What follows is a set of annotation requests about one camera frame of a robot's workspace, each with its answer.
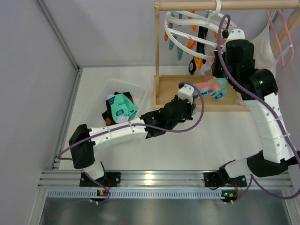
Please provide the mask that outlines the white round clip hanger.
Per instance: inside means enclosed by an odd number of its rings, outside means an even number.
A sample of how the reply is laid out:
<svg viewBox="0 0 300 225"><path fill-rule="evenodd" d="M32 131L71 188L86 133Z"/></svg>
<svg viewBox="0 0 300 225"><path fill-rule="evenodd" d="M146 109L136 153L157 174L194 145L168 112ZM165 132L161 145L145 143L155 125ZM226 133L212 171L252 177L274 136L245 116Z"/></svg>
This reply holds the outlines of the white round clip hanger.
<svg viewBox="0 0 300 225"><path fill-rule="evenodd" d="M213 60L214 56L209 53L201 54L196 52L197 42L205 44L205 49L212 50L217 48L216 41L198 37L198 27L205 27L208 31L218 37L218 28L224 15L220 13L222 3L215 1L216 5L213 10L207 10L205 16L198 15L192 11L167 11L165 14L165 36L176 46L180 52L187 55L202 58L204 60Z"/></svg>

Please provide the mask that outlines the black sock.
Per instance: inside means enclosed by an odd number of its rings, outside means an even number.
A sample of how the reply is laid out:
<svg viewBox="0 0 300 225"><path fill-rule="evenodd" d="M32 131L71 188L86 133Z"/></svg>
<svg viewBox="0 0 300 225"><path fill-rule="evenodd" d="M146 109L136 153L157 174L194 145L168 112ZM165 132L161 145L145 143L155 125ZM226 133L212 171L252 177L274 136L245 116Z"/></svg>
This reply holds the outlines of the black sock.
<svg viewBox="0 0 300 225"><path fill-rule="evenodd" d="M206 40L207 32L208 32L207 28L201 27L201 26L198 27L198 37L199 38ZM196 52L205 54L205 44L197 42ZM206 63L206 60L204 60L202 58L194 57L189 63L189 67L188 67L189 73L191 75L193 75L195 73L195 71L197 71L197 70L200 71L200 69L202 68L202 65L205 63Z"/></svg>

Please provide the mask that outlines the pink sock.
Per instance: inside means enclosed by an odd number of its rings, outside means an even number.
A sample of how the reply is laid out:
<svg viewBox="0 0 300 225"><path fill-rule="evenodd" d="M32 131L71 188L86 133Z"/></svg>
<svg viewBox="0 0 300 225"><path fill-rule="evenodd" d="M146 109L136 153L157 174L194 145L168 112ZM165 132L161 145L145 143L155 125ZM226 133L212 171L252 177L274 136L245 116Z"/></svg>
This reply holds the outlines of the pink sock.
<svg viewBox="0 0 300 225"><path fill-rule="evenodd" d="M195 84L195 86L199 89L201 92L202 96L208 96L212 95L213 93L221 90L221 85L218 82L218 79L214 76L212 76L212 61L207 60L205 64L202 65L202 68L200 71L196 72L202 72L204 81L203 82L198 82Z"/></svg>

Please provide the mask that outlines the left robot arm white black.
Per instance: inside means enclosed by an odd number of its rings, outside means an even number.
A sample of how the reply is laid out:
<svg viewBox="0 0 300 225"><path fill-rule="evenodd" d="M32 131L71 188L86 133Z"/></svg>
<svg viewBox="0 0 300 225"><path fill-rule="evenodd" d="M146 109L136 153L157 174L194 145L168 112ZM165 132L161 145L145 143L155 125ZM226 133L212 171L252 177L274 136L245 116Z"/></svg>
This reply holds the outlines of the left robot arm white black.
<svg viewBox="0 0 300 225"><path fill-rule="evenodd" d="M95 151L131 140L164 135L173 131L179 123L193 120L194 109L195 103L175 97L164 107L119 125L89 128L81 124L69 139L73 166L82 169L97 182L102 182L106 172L102 162L95 160Z"/></svg>

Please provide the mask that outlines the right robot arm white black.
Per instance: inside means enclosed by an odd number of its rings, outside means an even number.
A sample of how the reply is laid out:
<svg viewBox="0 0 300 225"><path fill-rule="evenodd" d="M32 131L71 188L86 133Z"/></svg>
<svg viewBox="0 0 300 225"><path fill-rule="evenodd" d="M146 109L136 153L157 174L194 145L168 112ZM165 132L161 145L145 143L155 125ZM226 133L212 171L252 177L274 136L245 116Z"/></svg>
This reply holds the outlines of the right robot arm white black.
<svg viewBox="0 0 300 225"><path fill-rule="evenodd" d="M273 73L255 68L254 45L245 39L230 40L217 46L213 74L223 75L250 109L258 129L262 150L255 155L222 165L218 173L224 182L244 175L269 177L300 164L300 153L293 146L279 114L278 86Z"/></svg>

